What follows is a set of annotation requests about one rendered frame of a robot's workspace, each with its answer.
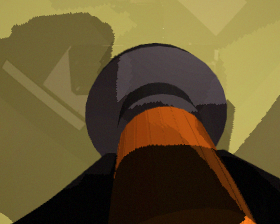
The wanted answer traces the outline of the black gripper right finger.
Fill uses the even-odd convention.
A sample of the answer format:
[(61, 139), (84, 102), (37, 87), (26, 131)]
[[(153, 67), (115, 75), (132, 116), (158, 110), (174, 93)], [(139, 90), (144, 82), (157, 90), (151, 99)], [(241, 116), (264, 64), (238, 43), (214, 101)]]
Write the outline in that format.
[(225, 149), (218, 152), (254, 221), (257, 224), (280, 224), (280, 179)]

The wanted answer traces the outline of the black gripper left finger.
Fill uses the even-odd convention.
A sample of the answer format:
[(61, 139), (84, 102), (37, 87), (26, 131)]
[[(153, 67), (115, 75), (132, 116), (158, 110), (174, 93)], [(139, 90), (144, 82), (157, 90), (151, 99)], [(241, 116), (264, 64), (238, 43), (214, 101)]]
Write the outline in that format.
[(116, 153), (107, 152), (39, 208), (12, 224), (108, 224)]

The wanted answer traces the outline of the orange cylinder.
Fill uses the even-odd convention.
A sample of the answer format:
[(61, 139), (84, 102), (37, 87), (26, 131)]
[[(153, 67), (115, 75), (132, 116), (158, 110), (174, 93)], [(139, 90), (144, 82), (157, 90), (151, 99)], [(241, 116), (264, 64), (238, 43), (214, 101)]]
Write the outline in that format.
[(108, 224), (257, 224), (195, 115), (156, 107), (117, 148)]

